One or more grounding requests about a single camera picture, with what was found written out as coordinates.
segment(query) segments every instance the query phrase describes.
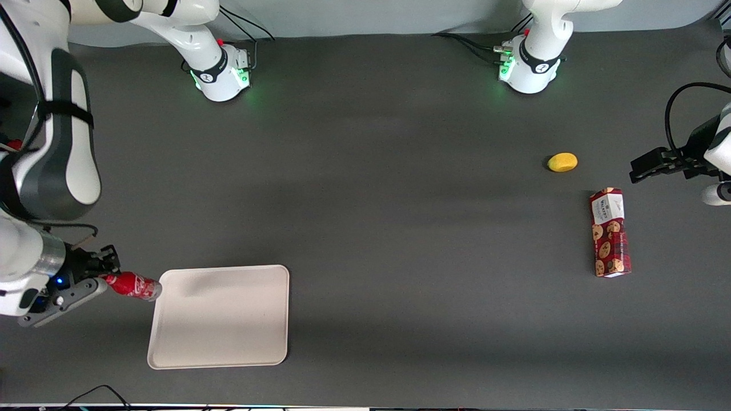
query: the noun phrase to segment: white wall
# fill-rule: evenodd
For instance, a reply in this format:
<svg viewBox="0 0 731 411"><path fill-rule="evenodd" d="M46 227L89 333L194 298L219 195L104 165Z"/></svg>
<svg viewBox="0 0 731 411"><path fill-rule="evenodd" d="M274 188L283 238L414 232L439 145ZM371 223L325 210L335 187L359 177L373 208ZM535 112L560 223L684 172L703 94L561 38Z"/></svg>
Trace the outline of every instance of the white wall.
<svg viewBox="0 0 731 411"><path fill-rule="evenodd" d="M614 9L570 16L577 31L669 29L705 17L722 2L624 0ZM426 34L445 29L500 32L510 30L522 13L519 0L221 0L221 4L262 23L277 37ZM244 38L222 15L208 26L217 37ZM251 33L261 36L256 29ZM69 41L102 47L161 42L129 23L73 26Z"/></svg>

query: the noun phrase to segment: table surface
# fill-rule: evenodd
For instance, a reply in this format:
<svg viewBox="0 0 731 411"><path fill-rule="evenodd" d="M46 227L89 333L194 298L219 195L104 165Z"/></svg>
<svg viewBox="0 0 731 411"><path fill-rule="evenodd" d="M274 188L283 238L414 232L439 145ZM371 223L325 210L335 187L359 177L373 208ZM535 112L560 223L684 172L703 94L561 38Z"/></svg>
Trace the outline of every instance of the table surface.
<svg viewBox="0 0 731 411"><path fill-rule="evenodd" d="M628 177L665 144L677 87L728 83L720 40L711 22L576 34L525 96L448 39L283 39L223 104L170 47L75 48L104 184L95 245L152 277L286 265L289 357L154 371L153 304L112 293L39 329L0 319L1 400L109 384L136 403L728 410L731 208L700 202L708 178ZM675 135L727 100L688 91ZM560 151L579 167L547 171ZM588 196L605 186L624 189L635 270L615 279L594 277Z"/></svg>

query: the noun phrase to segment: red button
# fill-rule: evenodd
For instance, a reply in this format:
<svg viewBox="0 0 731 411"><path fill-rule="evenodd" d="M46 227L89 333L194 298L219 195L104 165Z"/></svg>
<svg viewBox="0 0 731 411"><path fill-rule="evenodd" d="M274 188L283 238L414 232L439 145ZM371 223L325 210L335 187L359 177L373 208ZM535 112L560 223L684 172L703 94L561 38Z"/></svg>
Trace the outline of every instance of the red button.
<svg viewBox="0 0 731 411"><path fill-rule="evenodd" d="M20 147L23 147L23 142L20 140L11 140L7 142L6 146L12 148L13 150L20 150Z"/></svg>

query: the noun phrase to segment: red box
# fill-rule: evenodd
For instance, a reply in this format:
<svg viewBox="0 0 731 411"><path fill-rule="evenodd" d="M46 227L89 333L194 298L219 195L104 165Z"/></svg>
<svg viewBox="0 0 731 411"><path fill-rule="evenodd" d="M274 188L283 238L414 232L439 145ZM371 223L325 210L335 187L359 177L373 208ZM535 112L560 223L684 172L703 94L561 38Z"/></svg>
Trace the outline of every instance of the red box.
<svg viewBox="0 0 731 411"><path fill-rule="evenodd" d="M622 190L608 187L592 195L589 203L596 276L611 278L631 273Z"/></svg>

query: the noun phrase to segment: yellow fruit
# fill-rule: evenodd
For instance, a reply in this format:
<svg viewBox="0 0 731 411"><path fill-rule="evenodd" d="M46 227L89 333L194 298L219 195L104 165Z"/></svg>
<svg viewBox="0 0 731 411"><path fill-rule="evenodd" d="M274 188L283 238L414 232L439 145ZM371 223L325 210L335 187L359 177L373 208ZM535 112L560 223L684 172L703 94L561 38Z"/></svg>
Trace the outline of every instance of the yellow fruit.
<svg viewBox="0 0 731 411"><path fill-rule="evenodd" d="M548 160L548 168L557 173L571 171L579 164L579 159L571 153L558 153Z"/></svg>

